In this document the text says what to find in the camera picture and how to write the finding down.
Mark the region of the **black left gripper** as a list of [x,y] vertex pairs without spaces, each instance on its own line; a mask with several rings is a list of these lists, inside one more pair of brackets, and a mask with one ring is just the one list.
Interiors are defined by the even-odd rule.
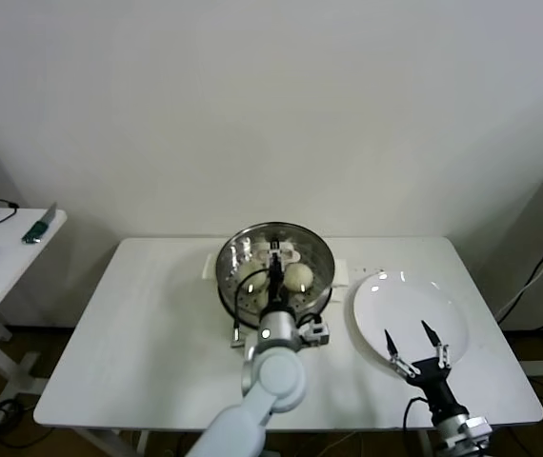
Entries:
[[284,264],[281,256],[283,253],[283,243],[278,239],[271,239],[268,253],[271,255],[269,265],[270,283],[268,287],[268,303],[265,311],[282,311],[287,307],[287,295],[284,292]]

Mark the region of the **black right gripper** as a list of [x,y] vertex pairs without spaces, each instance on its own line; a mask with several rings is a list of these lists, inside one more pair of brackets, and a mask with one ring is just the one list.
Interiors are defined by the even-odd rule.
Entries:
[[438,363],[414,362],[412,365],[404,361],[400,357],[391,335],[385,330],[390,365],[400,376],[414,376],[408,377],[407,383],[423,391],[433,419],[449,419],[466,414],[467,409],[458,403],[447,383],[447,378],[451,373],[449,346],[441,341],[436,331],[425,321],[422,322],[422,326],[435,349]]

